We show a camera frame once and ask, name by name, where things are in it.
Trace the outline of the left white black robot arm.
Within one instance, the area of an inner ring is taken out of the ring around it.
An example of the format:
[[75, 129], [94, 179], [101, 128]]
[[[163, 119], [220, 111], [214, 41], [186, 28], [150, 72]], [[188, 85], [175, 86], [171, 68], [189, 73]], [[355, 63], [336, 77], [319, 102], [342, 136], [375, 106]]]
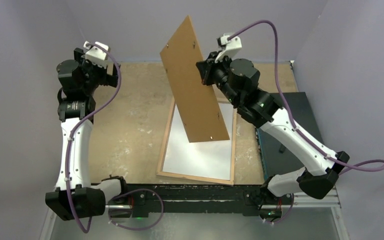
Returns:
[[110, 200], [122, 205], [129, 199], [123, 177], [109, 176], [93, 185], [89, 172], [90, 137], [100, 110], [94, 93], [99, 86], [121, 87], [120, 65], [109, 65], [110, 57], [108, 45], [85, 42], [56, 67], [62, 153], [55, 189], [46, 193], [45, 203], [64, 221], [100, 216]]

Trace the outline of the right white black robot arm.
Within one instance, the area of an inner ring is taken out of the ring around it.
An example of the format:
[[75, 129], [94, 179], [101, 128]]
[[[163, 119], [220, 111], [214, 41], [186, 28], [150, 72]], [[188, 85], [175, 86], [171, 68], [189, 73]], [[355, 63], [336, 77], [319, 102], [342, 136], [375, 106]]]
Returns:
[[258, 87], [260, 72], [244, 58], [224, 56], [216, 61], [217, 52], [196, 62], [203, 85], [215, 85], [248, 123], [271, 135], [301, 161], [303, 167], [276, 174], [264, 182], [260, 196], [268, 204], [286, 194], [303, 192], [321, 200], [335, 186], [349, 155], [324, 147], [321, 142], [289, 117], [289, 108]]

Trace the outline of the brown backing board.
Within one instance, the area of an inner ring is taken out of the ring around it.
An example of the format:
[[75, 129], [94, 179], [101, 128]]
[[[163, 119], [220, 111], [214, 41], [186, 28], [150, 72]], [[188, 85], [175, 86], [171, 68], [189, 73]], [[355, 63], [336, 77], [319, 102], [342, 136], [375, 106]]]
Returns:
[[199, 143], [229, 140], [213, 87], [202, 84], [196, 67], [203, 56], [189, 15], [159, 54], [188, 141]]

